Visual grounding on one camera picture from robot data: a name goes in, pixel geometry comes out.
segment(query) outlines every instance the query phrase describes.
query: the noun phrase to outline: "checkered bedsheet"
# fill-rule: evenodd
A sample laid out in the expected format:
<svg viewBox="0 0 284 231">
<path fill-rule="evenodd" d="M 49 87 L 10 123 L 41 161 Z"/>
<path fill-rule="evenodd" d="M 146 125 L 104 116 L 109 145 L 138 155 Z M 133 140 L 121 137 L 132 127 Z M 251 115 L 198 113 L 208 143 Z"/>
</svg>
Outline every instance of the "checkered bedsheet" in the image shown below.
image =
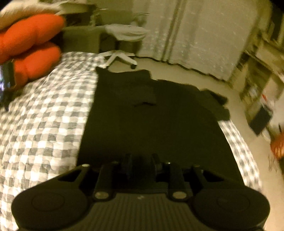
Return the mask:
<svg viewBox="0 0 284 231">
<path fill-rule="evenodd" d="M 11 203 L 21 191 L 75 167 L 96 88 L 96 66 L 104 58 L 68 52 L 45 78 L 26 85 L 0 109 L 0 229 L 17 230 Z M 253 156 L 232 121 L 219 122 L 245 185 L 261 189 Z"/>
</svg>

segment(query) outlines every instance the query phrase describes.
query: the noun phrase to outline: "orange pillow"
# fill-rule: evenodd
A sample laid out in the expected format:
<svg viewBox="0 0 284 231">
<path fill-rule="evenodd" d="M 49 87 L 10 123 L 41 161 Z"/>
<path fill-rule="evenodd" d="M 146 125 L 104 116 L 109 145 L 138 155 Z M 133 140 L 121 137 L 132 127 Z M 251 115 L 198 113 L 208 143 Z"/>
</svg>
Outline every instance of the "orange pillow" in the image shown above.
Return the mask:
<svg viewBox="0 0 284 231">
<path fill-rule="evenodd" d="M 14 58 L 15 86 L 10 90 L 18 90 L 28 81 L 48 74 L 60 60 L 60 49 L 51 42 L 34 46 L 27 52 Z"/>
<path fill-rule="evenodd" d="M 53 14 L 38 14 L 13 24 L 0 33 L 0 64 L 21 54 L 33 45 L 52 39 L 64 27 L 64 19 Z"/>
</svg>

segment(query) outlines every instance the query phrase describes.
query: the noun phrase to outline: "gingham blanket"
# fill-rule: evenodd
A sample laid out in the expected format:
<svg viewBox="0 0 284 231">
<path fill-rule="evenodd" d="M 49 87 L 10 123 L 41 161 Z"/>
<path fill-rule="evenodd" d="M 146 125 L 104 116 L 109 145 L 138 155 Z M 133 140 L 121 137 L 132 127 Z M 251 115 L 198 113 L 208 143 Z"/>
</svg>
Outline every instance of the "gingham blanket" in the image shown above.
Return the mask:
<svg viewBox="0 0 284 231">
<path fill-rule="evenodd" d="M 17 230 L 11 203 L 21 191 L 66 172 L 77 152 L 104 58 L 68 52 L 45 78 L 25 86 L 0 110 L 0 228 Z M 261 189 L 259 170 L 232 121 L 220 121 L 245 185 Z"/>
</svg>

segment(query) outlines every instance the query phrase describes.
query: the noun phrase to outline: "beige floor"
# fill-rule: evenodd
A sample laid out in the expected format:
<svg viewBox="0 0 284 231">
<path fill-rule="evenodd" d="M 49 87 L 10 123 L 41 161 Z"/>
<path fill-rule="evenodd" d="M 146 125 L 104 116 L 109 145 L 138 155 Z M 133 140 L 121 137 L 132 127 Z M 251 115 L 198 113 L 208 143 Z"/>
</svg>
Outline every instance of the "beige floor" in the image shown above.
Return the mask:
<svg viewBox="0 0 284 231">
<path fill-rule="evenodd" d="M 196 71 L 185 70 L 178 65 L 168 65 L 156 62 L 148 58 L 137 59 L 137 69 L 147 69 L 151 72 L 153 79 L 165 79 L 178 83 L 187 83 L 196 87 L 208 88 L 218 92 L 229 99 L 227 107 L 231 112 L 231 119 L 239 129 L 247 142 L 260 170 L 263 181 L 263 193 L 271 205 L 266 231 L 284 231 L 284 180 L 281 170 L 268 170 L 268 155 L 270 153 L 269 143 L 262 136 L 256 137 L 250 130 L 244 114 L 244 107 L 239 99 L 238 92 L 230 89 L 226 83 L 217 81 L 212 77 L 201 75 Z M 111 71 L 131 71 L 130 66 L 120 61 L 115 61 Z"/>
</svg>

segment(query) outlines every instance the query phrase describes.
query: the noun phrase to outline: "curtain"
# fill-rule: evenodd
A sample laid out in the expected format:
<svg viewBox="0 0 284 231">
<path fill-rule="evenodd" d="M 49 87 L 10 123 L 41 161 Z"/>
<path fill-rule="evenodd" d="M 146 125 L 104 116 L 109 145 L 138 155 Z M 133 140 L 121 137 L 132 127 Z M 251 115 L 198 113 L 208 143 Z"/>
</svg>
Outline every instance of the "curtain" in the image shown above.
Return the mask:
<svg viewBox="0 0 284 231">
<path fill-rule="evenodd" d="M 228 80 L 258 15 L 248 0 L 144 0 L 149 13 L 137 56 Z M 134 11 L 141 0 L 134 0 Z"/>
</svg>

